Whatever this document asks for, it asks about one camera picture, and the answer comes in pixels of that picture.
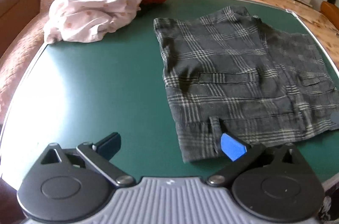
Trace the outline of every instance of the green tabletop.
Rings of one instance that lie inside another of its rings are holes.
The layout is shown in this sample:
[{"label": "green tabletop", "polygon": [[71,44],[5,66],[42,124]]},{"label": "green tabletop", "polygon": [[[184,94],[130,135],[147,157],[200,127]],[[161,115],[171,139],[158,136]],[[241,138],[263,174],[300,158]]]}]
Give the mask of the green tabletop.
[{"label": "green tabletop", "polygon": [[[239,0],[168,0],[95,43],[48,45],[12,100],[3,129],[1,169],[14,188],[50,142],[72,148],[119,132],[111,160],[141,176],[207,177],[227,158],[184,164],[162,80],[163,63],[153,19],[194,19],[228,5],[286,32],[307,33],[293,15]],[[331,70],[336,83],[335,73]],[[297,144],[320,180],[339,171],[339,134],[325,132]]]}]

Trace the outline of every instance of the plaid shorts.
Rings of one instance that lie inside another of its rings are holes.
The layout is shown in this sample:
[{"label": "plaid shorts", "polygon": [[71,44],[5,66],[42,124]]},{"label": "plaid shorts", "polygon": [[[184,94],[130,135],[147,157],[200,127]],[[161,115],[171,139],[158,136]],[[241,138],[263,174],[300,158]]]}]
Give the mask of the plaid shorts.
[{"label": "plaid shorts", "polygon": [[280,145],[339,128],[333,84],[310,35],[271,28],[241,6],[154,20],[183,160],[221,156],[222,133]]}]

